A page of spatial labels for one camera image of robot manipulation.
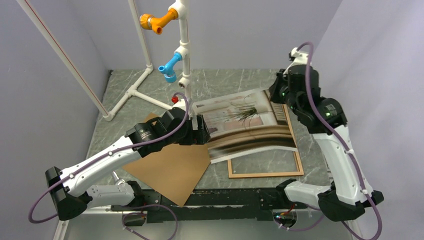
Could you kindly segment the brown backing board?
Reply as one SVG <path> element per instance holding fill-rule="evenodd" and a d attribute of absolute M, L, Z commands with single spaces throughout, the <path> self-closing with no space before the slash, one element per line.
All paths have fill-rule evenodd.
<path fill-rule="evenodd" d="M 171 144 L 122 169 L 182 207 L 210 163 L 206 145 Z"/>

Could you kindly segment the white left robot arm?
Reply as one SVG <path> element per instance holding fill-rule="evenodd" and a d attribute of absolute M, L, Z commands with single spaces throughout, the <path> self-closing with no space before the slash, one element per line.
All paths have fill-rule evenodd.
<path fill-rule="evenodd" d="M 122 137 L 96 155 L 72 167 L 51 167 L 45 172 L 49 194 L 61 221 L 73 219 L 85 210 L 119 205 L 131 210 L 143 206 L 145 196 L 133 180 L 115 185 L 97 185 L 102 177 L 171 144 L 205 145 L 210 139 L 203 115 L 193 118 L 174 107 L 162 116 L 137 123 Z"/>

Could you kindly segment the wooden picture frame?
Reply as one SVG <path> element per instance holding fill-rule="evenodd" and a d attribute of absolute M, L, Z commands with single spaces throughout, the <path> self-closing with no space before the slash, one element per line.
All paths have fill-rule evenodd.
<path fill-rule="evenodd" d="M 257 164 L 281 164 L 288 160 L 282 170 L 271 170 L 268 166 L 266 172 L 234 172 L 233 163 L 239 156 L 227 159 L 228 177 L 230 179 L 245 178 L 275 178 L 296 177 L 304 175 L 301 157 L 296 145 L 296 138 L 286 105 L 274 105 L 272 110 L 258 111 L 249 106 L 241 109 L 236 118 L 246 128 L 238 138 L 240 142 L 234 144 L 241 150 L 241 157 L 248 157 Z"/>

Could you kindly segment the clear acrylic sheet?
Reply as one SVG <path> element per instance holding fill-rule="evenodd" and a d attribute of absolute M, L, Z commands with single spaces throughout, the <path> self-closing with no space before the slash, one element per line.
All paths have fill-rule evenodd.
<path fill-rule="evenodd" d="M 287 150 L 267 150 L 231 160 L 233 174 L 297 172 L 294 153 Z"/>

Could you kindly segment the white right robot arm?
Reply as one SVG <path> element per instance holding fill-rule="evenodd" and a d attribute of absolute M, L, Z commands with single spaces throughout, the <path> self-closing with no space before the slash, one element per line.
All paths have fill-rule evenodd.
<path fill-rule="evenodd" d="M 287 208 L 302 203 L 319 208 L 333 222 L 355 220 L 372 204 L 384 201 L 351 159 L 347 118 L 334 98 L 320 95 L 319 73 L 305 64 L 280 69 L 269 88 L 272 103 L 285 104 L 318 143 L 332 173 L 331 185 L 302 183 L 293 178 L 277 186 L 276 203 Z"/>

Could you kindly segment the glossy room photo print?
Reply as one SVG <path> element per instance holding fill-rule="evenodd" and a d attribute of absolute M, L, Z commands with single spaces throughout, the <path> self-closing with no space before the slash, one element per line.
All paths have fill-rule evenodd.
<path fill-rule="evenodd" d="M 270 150 L 298 150 L 288 108 L 272 102 L 268 89 L 200 100 L 192 109 L 205 120 L 212 164 Z"/>

